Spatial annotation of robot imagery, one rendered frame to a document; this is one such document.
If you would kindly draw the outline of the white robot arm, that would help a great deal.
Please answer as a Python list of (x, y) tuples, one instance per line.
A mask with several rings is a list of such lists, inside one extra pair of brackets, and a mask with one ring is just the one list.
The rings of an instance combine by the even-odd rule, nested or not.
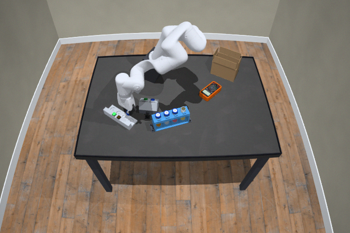
[(126, 99), (133, 92), (139, 93), (144, 88), (144, 73), (148, 70), (154, 68), (159, 74), (165, 74), (185, 63), (188, 55), (179, 41), (183, 41), (194, 52), (203, 51), (207, 43), (204, 34), (190, 22), (164, 27), (154, 51), (149, 54), (150, 60), (141, 61), (133, 66), (130, 77), (126, 73), (116, 76), (119, 97)]

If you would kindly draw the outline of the orange pocket multimeter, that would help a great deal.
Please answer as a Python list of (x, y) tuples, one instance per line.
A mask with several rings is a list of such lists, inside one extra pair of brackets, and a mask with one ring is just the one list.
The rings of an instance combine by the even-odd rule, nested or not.
[(221, 91), (221, 88), (221, 85), (213, 81), (199, 92), (199, 96), (205, 101), (209, 101), (212, 97)]

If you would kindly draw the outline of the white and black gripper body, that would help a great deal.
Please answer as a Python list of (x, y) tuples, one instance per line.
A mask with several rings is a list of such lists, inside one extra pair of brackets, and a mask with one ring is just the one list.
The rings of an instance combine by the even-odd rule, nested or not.
[(132, 110), (133, 104), (135, 105), (135, 100), (134, 100), (134, 97), (132, 94), (130, 97), (128, 97), (126, 99), (120, 98), (119, 95), (117, 94), (117, 98), (118, 98), (118, 104), (120, 106), (122, 106), (123, 108), (127, 109), (128, 111)]

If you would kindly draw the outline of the white button housing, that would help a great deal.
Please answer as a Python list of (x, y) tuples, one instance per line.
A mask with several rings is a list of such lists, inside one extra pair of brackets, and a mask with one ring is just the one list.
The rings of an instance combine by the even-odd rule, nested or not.
[(141, 98), (139, 101), (139, 113), (147, 114), (145, 119), (150, 119), (149, 114), (156, 114), (158, 112), (158, 100), (157, 99), (148, 99)]

